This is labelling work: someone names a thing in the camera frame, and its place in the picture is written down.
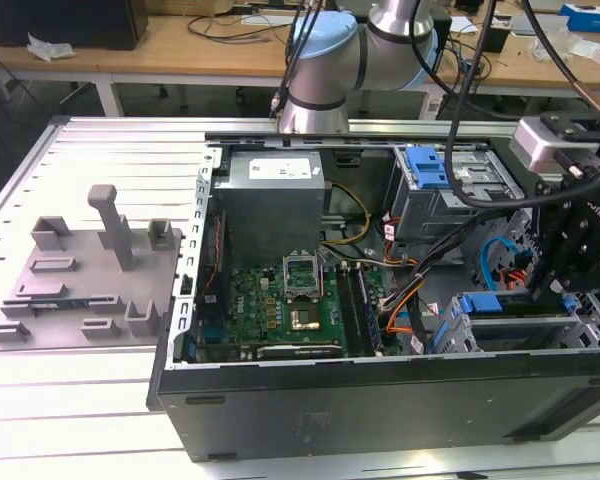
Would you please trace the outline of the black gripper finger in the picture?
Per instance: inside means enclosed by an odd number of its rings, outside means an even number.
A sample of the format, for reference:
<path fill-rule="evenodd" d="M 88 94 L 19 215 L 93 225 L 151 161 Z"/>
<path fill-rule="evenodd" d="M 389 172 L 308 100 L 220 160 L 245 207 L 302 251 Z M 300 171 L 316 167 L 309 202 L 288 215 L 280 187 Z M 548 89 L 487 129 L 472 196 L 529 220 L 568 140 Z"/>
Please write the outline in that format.
<path fill-rule="evenodd" d="M 545 256 L 531 274 L 531 296 L 539 300 L 553 294 L 600 290 L 600 257 Z"/>
<path fill-rule="evenodd" d="M 572 289 L 574 282 L 566 276 L 567 250 L 563 243 L 566 218 L 571 213 L 571 200 L 559 200 L 533 208 L 532 233 L 536 256 L 527 276 L 528 289 Z"/>

